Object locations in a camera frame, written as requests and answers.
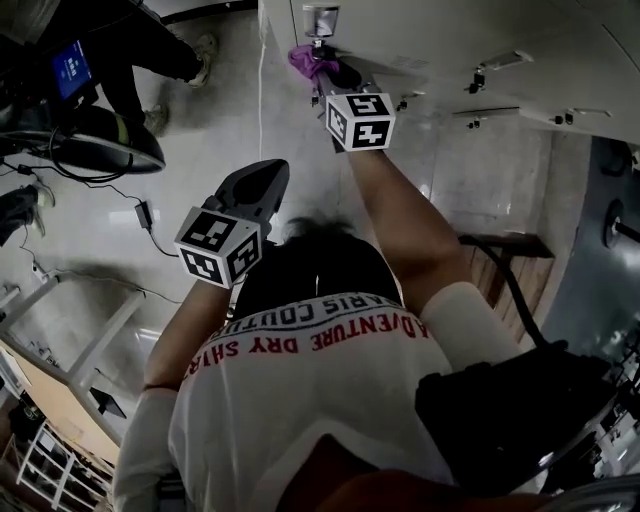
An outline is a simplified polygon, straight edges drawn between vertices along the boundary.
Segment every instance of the purple cloth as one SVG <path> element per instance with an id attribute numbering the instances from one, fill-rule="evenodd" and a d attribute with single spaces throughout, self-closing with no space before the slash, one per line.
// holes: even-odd
<path id="1" fill-rule="evenodd" d="M 303 76 L 312 80 L 314 84 L 318 82 L 316 74 L 322 69 L 330 69 L 334 72 L 340 70 L 340 64 L 338 61 L 331 60 L 314 60 L 311 51 L 313 45 L 305 44 L 302 46 L 296 46 L 289 52 L 289 63 L 296 68 Z"/>

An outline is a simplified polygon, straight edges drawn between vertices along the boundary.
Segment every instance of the shoe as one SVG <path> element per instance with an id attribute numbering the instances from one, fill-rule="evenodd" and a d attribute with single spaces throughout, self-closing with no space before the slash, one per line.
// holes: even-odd
<path id="1" fill-rule="evenodd" d="M 46 233 L 44 229 L 44 223 L 42 222 L 42 218 L 40 217 L 40 212 L 38 211 L 37 208 L 34 209 L 33 219 L 31 220 L 31 224 L 29 224 L 29 227 L 35 233 L 37 233 L 40 236 L 40 238 L 44 238 L 44 235 Z"/>
<path id="2" fill-rule="evenodd" d="M 165 105 L 156 105 L 144 113 L 144 127 L 154 137 L 160 137 L 169 122 L 169 109 Z"/>
<path id="3" fill-rule="evenodd" d="M 199 89 L 204 87 L 209 80 L 211 64 L 218 54 L 218 42 L 211 34 L 204 34 L 200 36 L 193 50 L 198 55 L 198 60 L 202 61 L 202 67 L 196 77 L 187 83 L 194 89 Z"/>
<path id="4" fill-rule="evenodd" d="M 38 206 L 40 208 L 53 208 L 56 205 L 56 198 L 49 187 L 45 187 L 39 181 L 32 186 L 38 191 Z"/>

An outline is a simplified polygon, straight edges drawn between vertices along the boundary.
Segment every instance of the blue screen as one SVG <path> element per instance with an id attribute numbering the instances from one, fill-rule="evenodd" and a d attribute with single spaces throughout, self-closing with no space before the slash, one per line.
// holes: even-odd
<path id="1" fill-rule="evenodd" d="M 53 72 L 63 100 L 91 80 L 91 71 L 80 41 L 76 41 L 53 58 Z"/>

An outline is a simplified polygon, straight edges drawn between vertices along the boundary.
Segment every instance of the white sleeve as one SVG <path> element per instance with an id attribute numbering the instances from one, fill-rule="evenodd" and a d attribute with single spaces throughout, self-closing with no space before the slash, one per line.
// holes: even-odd
<path id="1" fill-rule="evenodd" d="M 420 320 L 458 372 L 476 363 L 499 363 L 522 353 L 502 320 L 471 283 L 436 293 Z"/>
<path id="2" fill-rule="evenodd" d="M 156 509 L 156 484 L 175 470 L 169 453 L 169 425 L 177 397 L 169 389 L 150 389 L 140 397 L 113 478 L 117 512 Z"/>

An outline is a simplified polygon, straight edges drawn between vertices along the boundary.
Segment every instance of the white marker cube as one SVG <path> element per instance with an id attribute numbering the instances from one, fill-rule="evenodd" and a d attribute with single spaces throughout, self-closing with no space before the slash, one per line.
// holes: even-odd
<path id="1" fill-rule="evenodd" d="M 327 129 L 346 151 L 386 149 L 396 115 L 388 94 L 327 97 Z"/>
<path id="2" fill-rule="evenodd" d="M 260 224 L 191 208 L 175 241 L 187 273 L 232 288 L 262 258 Z"/>

